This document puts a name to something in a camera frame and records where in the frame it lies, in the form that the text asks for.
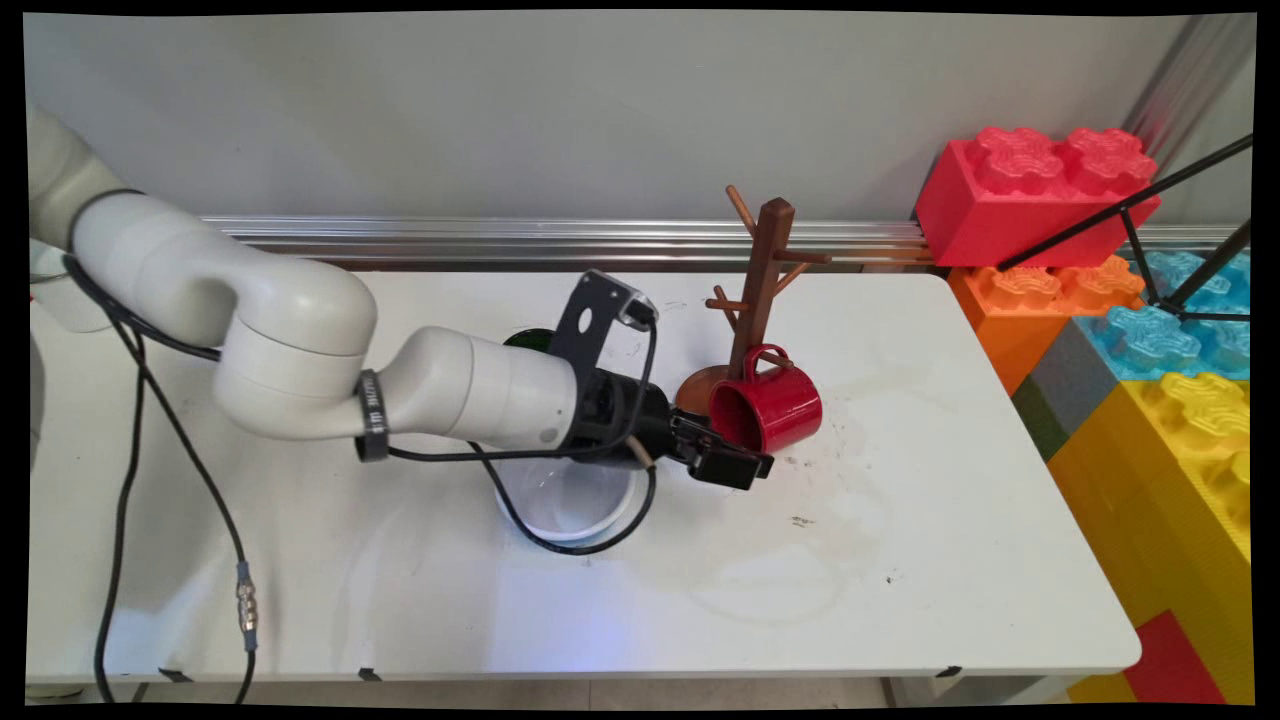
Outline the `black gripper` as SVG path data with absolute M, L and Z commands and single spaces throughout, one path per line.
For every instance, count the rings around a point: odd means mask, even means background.
M 631 436 L 655 461 L 669 459 L 687 465 L 695 480 L 740 491 L 750 491 L 756 479 L 771 474 L 772 455 L 724 443 L 708 415 L 678 410 L 653 383 L 641 392 L 637 379 L 603 369 L 591 374 L 588 393 L 576 411 L 570 447 L 586 452 L 573 460 L 639 470 L 641 464 L 625 442 L 603 448 L 621 436 L 636 407 L 640 411 Z

